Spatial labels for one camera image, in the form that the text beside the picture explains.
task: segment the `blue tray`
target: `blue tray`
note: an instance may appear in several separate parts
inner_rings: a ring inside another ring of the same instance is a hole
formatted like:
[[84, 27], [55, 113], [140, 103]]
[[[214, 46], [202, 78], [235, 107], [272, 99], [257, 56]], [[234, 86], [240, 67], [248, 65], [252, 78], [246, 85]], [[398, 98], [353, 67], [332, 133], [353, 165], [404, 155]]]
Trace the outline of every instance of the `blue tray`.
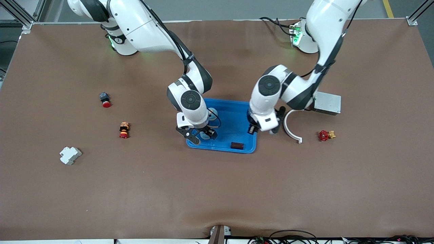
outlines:
[[[199, 145], [187, 141], [187, 145], [191, 148], [199, 148], [206, 150], [252, 153], [256, 149], [256, 134], [250, 135], [247, 133], [249, 122], [247, 121], [247, 111], [249, 109], [248, 102], [230, 101], [205, 98], [208, 108], [215, 108], [218, 116], [221, 119], [221, 127], [216, 128], [217, 138], [215, 140], [204, 140], [197, 135], [201, 141]], [[210, 121], [210, 125], [218, 126], [218, 119]], [[244, 144], [244, 149], [230, 148], [231, 142]]]

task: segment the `metal frame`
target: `metal frame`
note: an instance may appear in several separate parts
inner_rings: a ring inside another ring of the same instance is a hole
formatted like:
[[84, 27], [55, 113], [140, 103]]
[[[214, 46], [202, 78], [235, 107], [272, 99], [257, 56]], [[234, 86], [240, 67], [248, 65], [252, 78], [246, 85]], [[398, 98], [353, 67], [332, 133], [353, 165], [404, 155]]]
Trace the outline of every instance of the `metal frame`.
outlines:
[[36, 22], [36, 19], [25, 11], [15, 0], [0, 0], [0, 4], [23, 25], [23, 30], [29, 30], [32, 24]]
[[417, 19], [420, 15], [422, 15], [431, 5], [434, 3], [434, 0], [425, 0], [422, 5], [420, 5], [416, 11], [414, 11], [410, 16], [407, 16], [407, 23], [409, 26], [416, 26], [418, 25]]

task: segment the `round gray joint cover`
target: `round gray joint cover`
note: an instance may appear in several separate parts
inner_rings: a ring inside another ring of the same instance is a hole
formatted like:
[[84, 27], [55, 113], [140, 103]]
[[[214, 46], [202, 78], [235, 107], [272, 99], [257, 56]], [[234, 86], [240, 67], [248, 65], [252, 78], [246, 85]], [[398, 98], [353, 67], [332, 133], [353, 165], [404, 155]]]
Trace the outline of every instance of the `round gray joint cover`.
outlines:
[[280, 82], [274, 76], [264, 76], [258, 83], [259, 92], [264, 96], [272, 96], [279, 92]]
[[186, 91], [181, 96], [181, 104], [186, 109], [196, 110], [201, 105], [201, 96], [196, 91]]

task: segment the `robotic arm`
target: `robotic arm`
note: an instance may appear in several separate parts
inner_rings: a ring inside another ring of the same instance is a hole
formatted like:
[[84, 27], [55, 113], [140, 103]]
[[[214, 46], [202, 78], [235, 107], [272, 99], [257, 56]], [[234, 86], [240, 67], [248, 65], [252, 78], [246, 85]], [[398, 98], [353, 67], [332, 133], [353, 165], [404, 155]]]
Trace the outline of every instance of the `robotic arm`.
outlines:
[[217, 137], [208, 126], [209, 113], [202, 97], [212, 86], [209, 72], [143, 0], [68, 0], [68, 4], [77, 15], [100, 22], [119, 54], [176, 53], [184, 64], [184, 73], [169, 85], [167, 97], [179, 112], [177, 131], [195, 144], [199, 139], [192, 135], [193, 129], [212, 139]]
[[306, 19], [296, 27], [293, 43], [298, 48], [319, 50], [319, 59], [308, 80], [298, 76], [284, 65], [270, 67], [256, 83], [250, 99], [249, 133], [278, 129], [279, 119], [274, 107], [282, 99], [295, 110], [307, 109], [312, 104], [318, 87], [334, 64], [346, 30], [345, 21], [367, 0], [314, 0]]

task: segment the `white connector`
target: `white connector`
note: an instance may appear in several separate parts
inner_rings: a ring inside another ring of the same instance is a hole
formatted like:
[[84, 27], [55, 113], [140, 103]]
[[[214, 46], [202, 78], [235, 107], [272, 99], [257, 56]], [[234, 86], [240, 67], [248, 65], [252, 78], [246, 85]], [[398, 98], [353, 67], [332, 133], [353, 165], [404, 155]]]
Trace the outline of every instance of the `white connector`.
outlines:
[[81, 156], [80, 150], [78, 150], [75, 147], [65, 147], [61, 152], [60, 161], [66, 165], [72, 165], [74, 163], [74, 160], [76, 160], [79, 156]]

